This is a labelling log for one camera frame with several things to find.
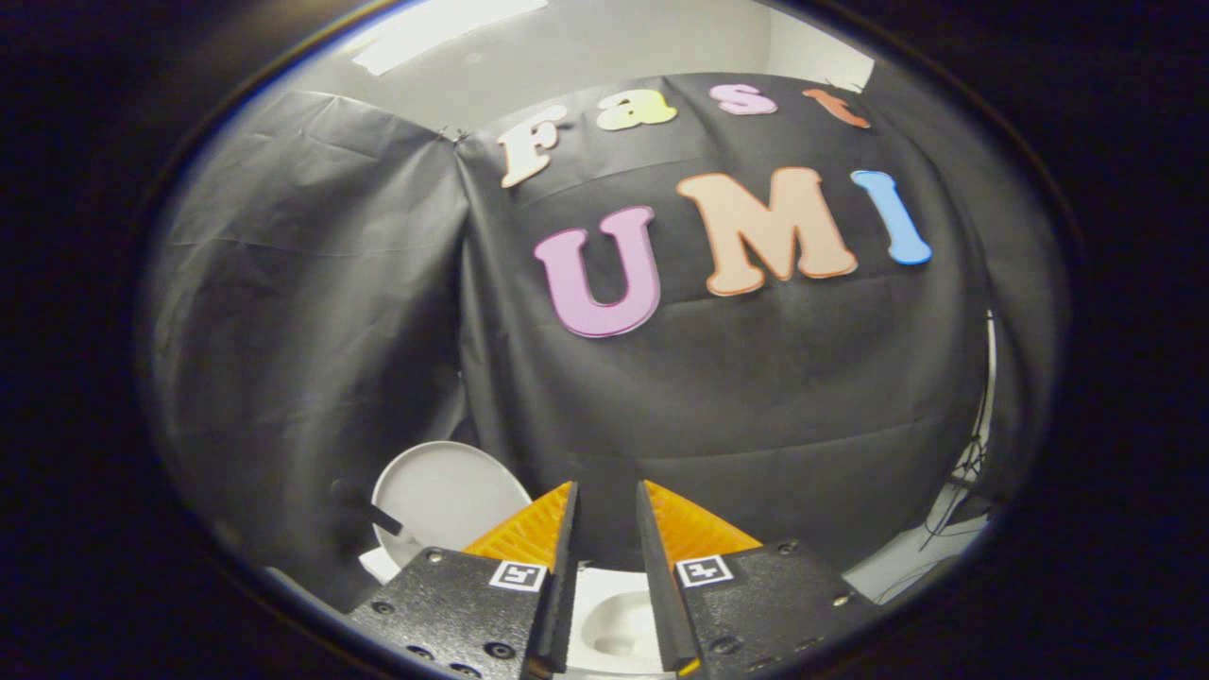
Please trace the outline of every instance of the black plastic sheet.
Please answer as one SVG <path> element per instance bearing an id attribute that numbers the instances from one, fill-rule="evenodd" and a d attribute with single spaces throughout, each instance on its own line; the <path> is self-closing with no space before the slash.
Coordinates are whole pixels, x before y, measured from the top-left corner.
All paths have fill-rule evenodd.
<path id="1" fill-rule="evenodd" d="M 780 110 L 723 111 L 708 90 L 729 82 Z M 816 87 L 870 128 L 802 94 Z M 659 90 L 677 117 L 597 127 L 597 103 L 631 88 Z M 502 189 L 497 137 L 550 104 L 569 114 L 542 151 L 549 167 Z M 701 215 L 676 184 L 722 172 L 767 202 L 781 167 L 821 175 L 857 270 L 712 295 Z M 849 179 L 858 169 L 896 179 L 930 261 L 887 255 Z M 1023 474 L 1065 318 L 1053 224 L 1023 181 L 892 70 L 862 94 L 752 74 L 613 83 L 456 143 L 289 93 L 214 150 L 166 215 L 149 281 L 166 462 L 232 548 L 337 609 L 375 586 L 355 559 L 375 541 L 330 502 L 332 482 L 369 489 L 400 451 L 444 438 L 486 450 L 534 497 L 579 482 L 580 558 L 598 566 L 642 569 L 632 507 L 646 478 L 843 570 L 921 521 L 968 442 L 988 309 L 1002 322 L 993 426 L 1007 471 L 991 482 L 1010 492 Z M 598 224 L 631 206 L 654 211 L 659 306 L 623 335 L 571 333 L 533 248 L 586 230 L 592 294 L 615 300 L 626 282 Z"/>

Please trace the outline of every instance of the pink letter u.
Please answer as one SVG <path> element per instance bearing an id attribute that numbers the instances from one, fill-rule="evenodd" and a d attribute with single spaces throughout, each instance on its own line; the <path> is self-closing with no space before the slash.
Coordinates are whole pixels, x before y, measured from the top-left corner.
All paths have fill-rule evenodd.
<path id="1" fill-rule="evenodd" d="M 642 325 L 659 306 L 659 271 L 650 250 L 647 224 L 655 212 L 647 206 L 618 211 L 601 220 L 601 231 L 617 241 L 625 272 L 625 295 L 612 305 L 592 298 L 580 249 L 588 242 L 583 229 L 560 231 L 533 248 L 545 264 L 554 311 L 562 325 L 586 338 L 620 335 Z"/>

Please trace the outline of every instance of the foam letter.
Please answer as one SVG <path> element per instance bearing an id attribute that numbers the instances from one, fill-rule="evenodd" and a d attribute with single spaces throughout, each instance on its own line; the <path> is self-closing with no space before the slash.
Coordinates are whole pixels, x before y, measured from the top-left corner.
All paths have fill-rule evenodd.
<path id="1" fill-rule="evenodd" d="M 780 168 L 773 173 L 769 208 L 728 174 L 682 179 L 676 192 L 696 202 L 713 249 L 706 288 L 737 295 L 764 284 L 764 272 L 747 260 L 745 242 L 781 281 L 793 276 L 794 236 L 802 244 L 802 273 L 827 278 L 855 270 L 856 255 L 844 246 L 820 183 L 810 168 Z"/>
<path id="2" fill-rule="evenodd" d="M 723 111 L 736 116 L 756 116 L 776 110 L 776 102 L 750 85 L 716 85 L 710 88 L 710 97 L 721 102 L 718 106 Z"/>
<path id="3" fill-rule="evenodd" d="M 862 119 L 861 116 L 854 115 L 852 111 L 848 110 L 848 102 L 832 97 L 831 94 L 823 92 L 822 90 L 803 90 L 803 94 L 817 99 L 820 104 L 827 109 L 827 113 L 835 116 L 837 119 L 852 125 L 856 127 L 869 127 L 869 121 Z"/>
<path id="4" fill-rule="evenodd" d="M 499 136 L 497 143 L 503 144 L 508 163 L 501 186 L 516 186 L 550 165 L 550 156 L 538 156 L 537 148 L 553 149 L 559 143 L 559 128 L 554 123 L 566 116 L 566 106 L 550 106 Z"/>
<path id="5" fill-rule="evenodd" d="M 560 231 L 533 248 L 545 264 L 554 311 L 562 325 L 578 335 L 620 335 L 642 325 L 659 306 L 659 271 L 650 250 L 647 224 L 655 212 L 647 206 L 618 211 L 601 220 L 601 231 L 617 241 L 625 272 L 625 295 L 612 305 L 592 298 L 580 249 L 588 241 L 582 229 Z"/>
<path id="6" fill-rule="evenodd" d="M 627 90 L 601 99 L 604 109 L 596 116 L 601 129 L 625 129 L 636 125 L 655 125 L 676 117 L 676 109 L 667 105 L 658 90 Z"/>
<path id="7" fill-rule="evenodd" d="M 932 259 L 932 248 L 919 237 L 915 223 L 895 189 L 895 178 L 884 172 L 856 171 L 852 173 L 852 181 L 873 198 L 873 204 L 890 232 L 890 257 L 896 263 L 919 265 Z"/>

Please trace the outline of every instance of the white plate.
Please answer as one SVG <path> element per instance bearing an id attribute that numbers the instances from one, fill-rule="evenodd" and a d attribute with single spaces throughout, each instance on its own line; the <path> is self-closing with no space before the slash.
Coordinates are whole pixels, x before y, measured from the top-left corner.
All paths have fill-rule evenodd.
<path id="1" fill-rule="evenodd" d="M 421 546 L 461 551 L 531 500 L 486 453 L 459 442 L 426 442 L 386 466 L 371 502 L 403 523 L 400 536 L 374 525 L 378 543 L 403 566 Z"/>

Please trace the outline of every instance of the letter m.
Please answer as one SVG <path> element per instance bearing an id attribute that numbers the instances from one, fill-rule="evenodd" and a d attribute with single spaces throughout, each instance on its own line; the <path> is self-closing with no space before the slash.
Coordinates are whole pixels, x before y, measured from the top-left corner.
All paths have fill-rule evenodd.
<path id="1" fill-rule="evenodd" d="M 811 278 L 840 276 L 856 269 L 856 255 L 845 246 L 810 168 L 779 168 L 773 173 L 769 206 L 730 175 L 699 174 L 681 180 L 676 192 L 696 202 L 713 249 L 713 275 L 706 288 L 715 295 L 737 295 L 764 284 L 764 272 L 747 259 L 747 247 L 781 281 L 798 269 Z"/>

